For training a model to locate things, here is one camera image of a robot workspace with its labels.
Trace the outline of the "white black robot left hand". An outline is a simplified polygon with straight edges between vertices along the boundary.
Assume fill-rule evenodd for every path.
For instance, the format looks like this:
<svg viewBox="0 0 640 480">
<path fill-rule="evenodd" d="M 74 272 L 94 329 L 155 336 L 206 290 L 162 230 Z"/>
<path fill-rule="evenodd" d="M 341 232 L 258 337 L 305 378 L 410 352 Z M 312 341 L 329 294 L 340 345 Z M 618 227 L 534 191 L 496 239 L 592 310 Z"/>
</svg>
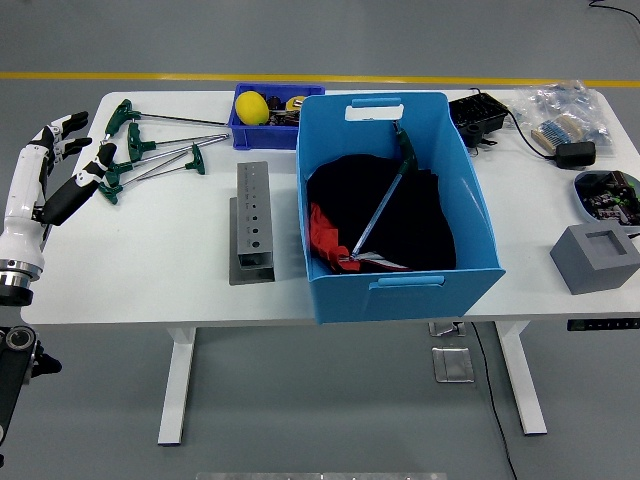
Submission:
<svg viewBox="0 0 640 480">
<path fill-rule="evenodd" d="M 1 268 L 30 279 L 44 270 L 43 249 L 48 228 L 62 225 L 98 189 L 116 146 L 104 143 L 97 154 L 55 193 L 47 195 L 54 167 L 79 153 L 92 140 L 70 134 L 88 123 L 86 111 L 63 116 L 45 125 L 20 151 L 6 202 L 1 234 Z"/>
</svg>

